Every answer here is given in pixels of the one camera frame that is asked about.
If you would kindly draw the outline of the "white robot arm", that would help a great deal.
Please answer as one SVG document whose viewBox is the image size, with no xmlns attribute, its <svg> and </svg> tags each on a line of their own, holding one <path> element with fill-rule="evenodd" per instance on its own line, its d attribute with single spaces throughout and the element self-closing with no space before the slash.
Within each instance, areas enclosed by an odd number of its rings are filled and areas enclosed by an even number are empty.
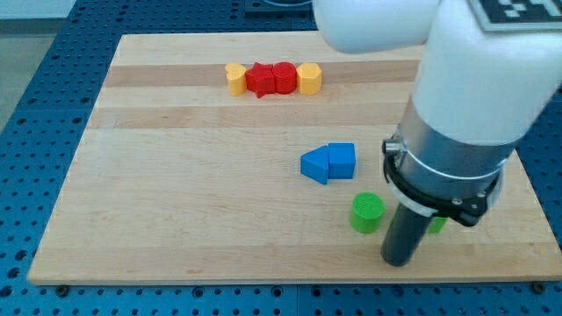
<svg viewBox="0 0 562 316">
<path fill-rule="evenodd" d="M 313 13 L 346 54 L 424 45 L 403 119 L 383 146 L 396 219 L 476 224 L 560 85 L 560 31 L 488 32 L 467 1 L 316 1 Z"/>
</svg>

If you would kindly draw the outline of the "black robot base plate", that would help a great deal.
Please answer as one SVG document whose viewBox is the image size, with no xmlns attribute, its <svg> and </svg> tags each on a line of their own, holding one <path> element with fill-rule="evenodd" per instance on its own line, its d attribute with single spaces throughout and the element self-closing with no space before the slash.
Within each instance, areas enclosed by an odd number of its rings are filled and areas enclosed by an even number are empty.
<svg viewBox="0 0 562 316">
<path fill-rule="evenodd" d="M 306 18 L 312 11 L 311 0 L 242 0 L 246 17 L 289 17 Z"/>
</svg>

